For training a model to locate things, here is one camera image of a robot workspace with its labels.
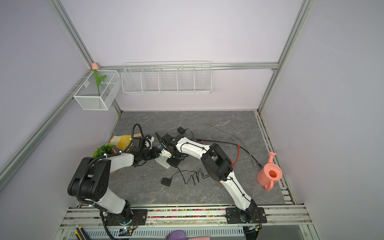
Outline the black power adapter with cable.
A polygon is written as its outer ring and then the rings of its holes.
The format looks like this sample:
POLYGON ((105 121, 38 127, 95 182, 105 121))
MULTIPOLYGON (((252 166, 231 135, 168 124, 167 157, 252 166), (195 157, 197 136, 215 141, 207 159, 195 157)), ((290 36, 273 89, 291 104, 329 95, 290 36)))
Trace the black power adapter with cable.
POLYGON ((202 169, 198 169, 197 171, 191 170, 181 170, 177 167, 177 172, 174 173, 170 178, 163 177, 161 180, 161 184, 167 187, 170 187, 173 181, 173 178, 176 175, 180 175, 185 185, 187 185, 190 181, 192 181, 195 186, 196 183, 199 183, 201 179, 207 179, 209 177, 208 174, 205 174, 202 169))

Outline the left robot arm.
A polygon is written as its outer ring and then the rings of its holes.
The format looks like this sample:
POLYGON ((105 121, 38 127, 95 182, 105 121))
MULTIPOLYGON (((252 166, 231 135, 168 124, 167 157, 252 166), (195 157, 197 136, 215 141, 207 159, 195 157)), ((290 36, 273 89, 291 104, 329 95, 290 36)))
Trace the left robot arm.
POLYGON ((68 194, 79 203, 95 207, 102 216, 107 215, 123 226, 130 225, 135 216, 131 204, 110 190, 110 174, 123 168, 139 167, 160 156, 159 148, 153 146, 154 137, 145 136, 140 124, 135 124, 133 130, 136 127, 140 135, 133 136, 124 151, 83 158, 68 186, 68 194))

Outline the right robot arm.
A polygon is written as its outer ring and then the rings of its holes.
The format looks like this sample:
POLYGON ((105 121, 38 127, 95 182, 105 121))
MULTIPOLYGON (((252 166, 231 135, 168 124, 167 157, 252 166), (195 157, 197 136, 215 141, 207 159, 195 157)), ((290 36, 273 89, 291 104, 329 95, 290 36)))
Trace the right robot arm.
POLYGON ((235 176, 232 162, 218 144, 204 145, 178 135, 172 137, 166 134, 160 137, 156 133, 157 140, 162 148, 177 160, 189 155, 201 160, 208 175, 216 182, 221 183, 232 197, 235 203, 234 217, 240 223, 262 223, 262 212, 255 201, 243 189, 235 176))

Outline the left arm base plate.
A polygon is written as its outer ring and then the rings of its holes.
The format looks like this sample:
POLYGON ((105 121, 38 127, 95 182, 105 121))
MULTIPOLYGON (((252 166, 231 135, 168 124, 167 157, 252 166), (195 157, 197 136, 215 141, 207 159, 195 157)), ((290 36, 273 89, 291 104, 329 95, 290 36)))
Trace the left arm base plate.
POLYGON ((130 209, 121 214, 107 213, 105 223, 107 226, 143 226, 146 224, 148 209, 130 209))

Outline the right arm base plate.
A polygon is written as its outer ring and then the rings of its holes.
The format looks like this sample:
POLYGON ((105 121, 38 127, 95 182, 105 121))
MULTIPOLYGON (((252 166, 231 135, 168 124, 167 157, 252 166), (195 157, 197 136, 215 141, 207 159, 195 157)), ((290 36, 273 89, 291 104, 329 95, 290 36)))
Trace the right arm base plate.
POLYGON ((226 208, 226 219, 228 224, 265 224, 267 218, 264 208, 252 207, 251 210, 240 210, 237 207, 226 208))

